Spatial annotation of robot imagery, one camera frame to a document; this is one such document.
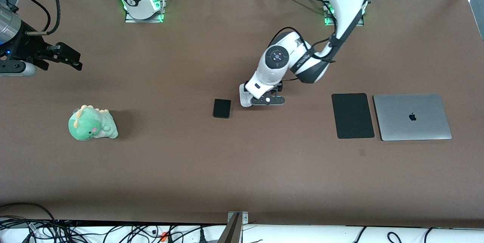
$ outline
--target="desk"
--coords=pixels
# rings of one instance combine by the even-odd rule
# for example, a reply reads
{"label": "desk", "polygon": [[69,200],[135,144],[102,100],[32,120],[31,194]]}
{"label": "desk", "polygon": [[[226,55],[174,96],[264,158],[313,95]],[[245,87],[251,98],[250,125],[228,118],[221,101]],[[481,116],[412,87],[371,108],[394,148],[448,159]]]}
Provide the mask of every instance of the desk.
{"label": "desk", "polygon": [[[320,3],[168,0],[163,24],[125,24],[116,0],[60,1],[45,39],[78,50],[83,71],[0,79],[2,202],[63,219],[484,226],[484,47],[467,0],[373,0],[321,81],[249,109],[238,86],[276,31],[332,32]],[[375,138],[338,139],[332,93],[440,93],[453,139],[382,142],[373,107]],[[232,100],[230,119],[211,116],[215,98]],[[119,138],[74,140],[83,104],[113,110]]]}

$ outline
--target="silver metal cylinder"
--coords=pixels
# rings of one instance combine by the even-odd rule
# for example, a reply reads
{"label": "silver metal cylinder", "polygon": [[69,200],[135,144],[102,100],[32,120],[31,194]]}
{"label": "silver metal cylinder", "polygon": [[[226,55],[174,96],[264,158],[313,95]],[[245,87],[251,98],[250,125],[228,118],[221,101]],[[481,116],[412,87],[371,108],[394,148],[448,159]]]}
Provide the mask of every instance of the silver metal cylinder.
{"label": "silver metal cylinder", "polygon": [[19,32],[22,20],[5,4],[0,6],[0,45],[7,43]]}

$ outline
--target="dinosaur plush head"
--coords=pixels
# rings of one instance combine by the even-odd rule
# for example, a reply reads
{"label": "dinosaur plush head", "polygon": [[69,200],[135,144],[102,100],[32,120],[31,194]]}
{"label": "dinosaur plush head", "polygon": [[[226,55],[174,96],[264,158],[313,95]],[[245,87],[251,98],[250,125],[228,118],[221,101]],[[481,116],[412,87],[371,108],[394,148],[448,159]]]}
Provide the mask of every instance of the dinosaur plush head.
{"label": "dinosaur plush head", "polygon": [[69,119],[69,132],[79,140],[85,141],[97,136],[101,130],[101,121],[96,115],[97,110],[83,107]]}

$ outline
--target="green dinosaur plush toy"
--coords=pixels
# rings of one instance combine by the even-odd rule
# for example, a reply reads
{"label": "green dinosaur plush toy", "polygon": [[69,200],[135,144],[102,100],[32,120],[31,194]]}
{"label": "green dinosaur plush toy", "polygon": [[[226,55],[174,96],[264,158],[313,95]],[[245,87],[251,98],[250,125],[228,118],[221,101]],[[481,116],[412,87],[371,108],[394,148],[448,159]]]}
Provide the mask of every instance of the green dinosaur plush toy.
{"label": "green dinosaur plush toy", "polygon": [[69,132],[79,141],[118,136],[118,129],[109,111],[94,109],[92,105],[83,105],[72,114],[69,119]]}

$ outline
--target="table surface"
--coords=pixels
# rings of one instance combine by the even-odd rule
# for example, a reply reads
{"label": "table surface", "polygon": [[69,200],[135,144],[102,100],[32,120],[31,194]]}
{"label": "table surface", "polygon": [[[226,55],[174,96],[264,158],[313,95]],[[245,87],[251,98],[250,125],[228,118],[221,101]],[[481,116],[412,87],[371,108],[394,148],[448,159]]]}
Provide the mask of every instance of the table surface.
{"label": "table surface", "polygon": [[[276,31],[332,33],[319,2],[168,0],[163,24],[126,24],[116,0],[60,1],[45,40],[84,67],[0,79],[0,201],[63,219],[222,223],[243,210],[266,224],[484,226],[484,48],[467,0],[372,0],[321,81],[251,108],[238,86]],[[45,24],[29,0],[19,7]],[[453,139],[382,142],[373,106],[375,138],[338,139],[332,93],[370,105],[440,93]],[[215,98],[232,100],[230,119],[211,116]],[[67,121],[83,104],[112,110],[119,138],[74,140]]]}

